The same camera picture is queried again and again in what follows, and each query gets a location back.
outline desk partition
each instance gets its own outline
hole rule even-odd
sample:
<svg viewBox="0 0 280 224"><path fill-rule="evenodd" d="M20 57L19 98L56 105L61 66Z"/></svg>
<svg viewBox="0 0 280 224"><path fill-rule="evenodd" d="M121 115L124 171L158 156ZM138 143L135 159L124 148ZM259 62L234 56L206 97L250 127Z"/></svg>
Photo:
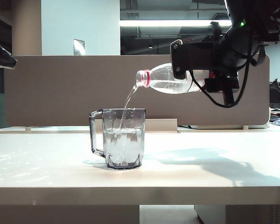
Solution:
<svg viewBox="0 0 280 224"><path fill-rule="evenodd" d="M137 70L170 62L169 55L16 59L16 68L5 73L11 126L88 125L90 112L124 106ZM239 72L240 86L243 76L244 69ZM222 102L221 94L212 95ZM269 117L269 59L250 66L242 100L233 108L220 108L201 92L174 95L151 88L139 88L129 107L146 108L149 119L177 118L179 125L262 125Z"/></svg>

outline black cable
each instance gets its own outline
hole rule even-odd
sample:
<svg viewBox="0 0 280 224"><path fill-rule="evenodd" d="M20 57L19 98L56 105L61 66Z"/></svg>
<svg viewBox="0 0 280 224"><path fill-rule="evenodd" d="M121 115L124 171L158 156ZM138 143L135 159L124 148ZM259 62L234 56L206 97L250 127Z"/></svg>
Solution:
<svg viewBox="0 0 280 224"><path fill-rule="evenodd" d="M192 78L191 85L190 85L190 87L188 88L188 90L186 92L189 92L189 90L191 89L192 85L193 85L193 78Z"/></svg>
<svg viewBox="0 0 280 224"><path fill-rule="evenodd" d="M254 12L253 15L255 15L256 12L256 4L254 6ZM250 66L250 62L251 62L251 58L252 58L252 39L253 39L253 22L251 23L251 27L250 27L250 32L249 32L249 43L248 43L248 54L247 54L247 60L246 60L246 65L245 65L245 75L244 75L244 80L243 80L243 84L242 84L242 88L241 91L238 95L238 98L236 99L236 101L234 101L231 105L223 105L218 103L217 101L214 100L214 98L207 92L205 91L202 86L196 81L195 77L194 77L194 73L193 70L190 70L190 74L192 77L193 82L199 87L199 89L217 106L223 107L223 108L231 108L236 106L239 101L241 100L245 87L246 87L246 83L247 83L247 79L248 79L248 73L249 73L249 66Z"/></svg>

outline floor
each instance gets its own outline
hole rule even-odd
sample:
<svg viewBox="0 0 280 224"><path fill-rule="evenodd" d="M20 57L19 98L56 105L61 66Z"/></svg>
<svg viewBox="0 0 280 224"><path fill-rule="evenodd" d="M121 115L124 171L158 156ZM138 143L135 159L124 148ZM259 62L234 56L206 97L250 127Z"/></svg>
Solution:
<svg viewBox="0 0 280 224"><path fill-rule="evenodd" d="M193 205L140 205L140 224L201 224Z"/></svg>

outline ceiling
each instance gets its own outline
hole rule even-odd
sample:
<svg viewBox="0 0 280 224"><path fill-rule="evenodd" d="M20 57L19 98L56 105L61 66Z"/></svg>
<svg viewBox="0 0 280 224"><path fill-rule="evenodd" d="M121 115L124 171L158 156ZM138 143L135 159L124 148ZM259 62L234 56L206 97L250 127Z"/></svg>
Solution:
<svg viewBox="0 0 280 224"><path fill-rule="evenodd" d="M120 0L120 19L210 20L228 17L224 0ZM211 27L121 27L121 54L169 54L172 41L199 41L211 32Z"/></svg>

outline computer monitor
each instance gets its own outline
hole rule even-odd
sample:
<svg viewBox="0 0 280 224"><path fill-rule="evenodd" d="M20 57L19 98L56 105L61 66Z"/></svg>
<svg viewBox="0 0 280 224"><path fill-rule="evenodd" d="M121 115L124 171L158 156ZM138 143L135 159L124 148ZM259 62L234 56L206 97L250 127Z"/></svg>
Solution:
<svg viewBox="0 0 280 224"><path fill-rule="evenodd" d="M280 92L276 89L271 88L273 82L270 82L270 107L280 108Z"/></svg>

